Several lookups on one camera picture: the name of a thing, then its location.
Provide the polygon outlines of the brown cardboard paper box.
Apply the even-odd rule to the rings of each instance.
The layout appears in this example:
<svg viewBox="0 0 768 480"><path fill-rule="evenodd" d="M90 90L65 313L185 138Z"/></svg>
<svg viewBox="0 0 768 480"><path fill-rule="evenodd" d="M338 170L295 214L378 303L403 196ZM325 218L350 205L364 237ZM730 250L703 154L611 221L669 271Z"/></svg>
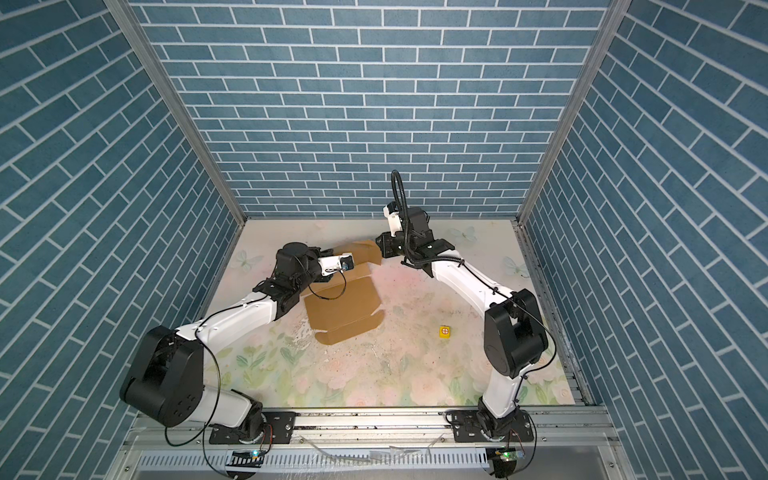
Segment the brown cardboard paper box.
<svg viewBox="0 0 768 480"><path fill-rule="evenodd" d="M373 240L339 245L334 254L351 253L352 270L334 274L327 283L314 283L302 293L315 338L333 345L378 328L384 318L382 301L374 285L372 265L380 266L382 254Z"/></svg>

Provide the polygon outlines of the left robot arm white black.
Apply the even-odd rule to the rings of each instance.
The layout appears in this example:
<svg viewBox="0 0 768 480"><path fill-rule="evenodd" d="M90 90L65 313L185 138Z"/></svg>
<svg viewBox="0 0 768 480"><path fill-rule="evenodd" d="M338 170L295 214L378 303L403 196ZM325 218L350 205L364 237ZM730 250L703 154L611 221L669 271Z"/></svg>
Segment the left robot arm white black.
<svg viewBox="0 0 768 480"><path fill-rule="evenodd" d="M141 339L120 388L120 399L166 428L185 422L232 431L239 443L265 435L261 402L223 386L220 352L235 340L280 319L314 283L325 283L354 266L349 253L285 244L269 277L239 302L175 329L159 326ZM208 384L204 370L213 366Z"/></svg>

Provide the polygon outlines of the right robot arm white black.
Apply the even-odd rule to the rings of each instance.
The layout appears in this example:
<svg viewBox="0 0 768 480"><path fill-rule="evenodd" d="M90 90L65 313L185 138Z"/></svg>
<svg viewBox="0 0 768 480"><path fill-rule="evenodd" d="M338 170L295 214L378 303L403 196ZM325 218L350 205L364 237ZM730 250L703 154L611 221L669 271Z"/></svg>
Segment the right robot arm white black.
<svg viewBox="0 0 768 480"><path fill-rule="evenodd" d="M522 385L542 368L538 362L554 344L535 295L513 291L477 270L452 243L434 235L422 209L391 202L383 214L389 230L375 240L382 256L400 257L404 266L424 271L483 316L483 350L492 373L474 426L490 440L511 434L523 419Z"/></svg>

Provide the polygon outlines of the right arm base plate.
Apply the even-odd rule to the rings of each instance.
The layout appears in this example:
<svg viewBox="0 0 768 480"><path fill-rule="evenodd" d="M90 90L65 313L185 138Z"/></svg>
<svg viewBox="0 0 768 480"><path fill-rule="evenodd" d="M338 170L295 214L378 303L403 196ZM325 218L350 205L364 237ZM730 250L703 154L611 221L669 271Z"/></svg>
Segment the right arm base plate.
<svg viewBox="0 0 768 480"><path fill-rule="evenodd" d="M526 443L535 437L531 417L521 408L502 418L494 417L486 409L448 410L443 416L457 443L507 440Z"/></svg>

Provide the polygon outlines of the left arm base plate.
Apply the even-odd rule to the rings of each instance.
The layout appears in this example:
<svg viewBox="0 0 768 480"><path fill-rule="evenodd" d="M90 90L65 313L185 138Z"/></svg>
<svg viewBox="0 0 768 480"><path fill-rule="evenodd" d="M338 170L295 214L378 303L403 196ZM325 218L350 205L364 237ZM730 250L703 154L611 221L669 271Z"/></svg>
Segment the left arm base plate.
<svg viewBox="0 0 768 480"><path fill-rule="evenodd" d="M293 411L260 411L239 427L214 424L208 441L212 445L232 446L288 444L296 418Z"/></svg>

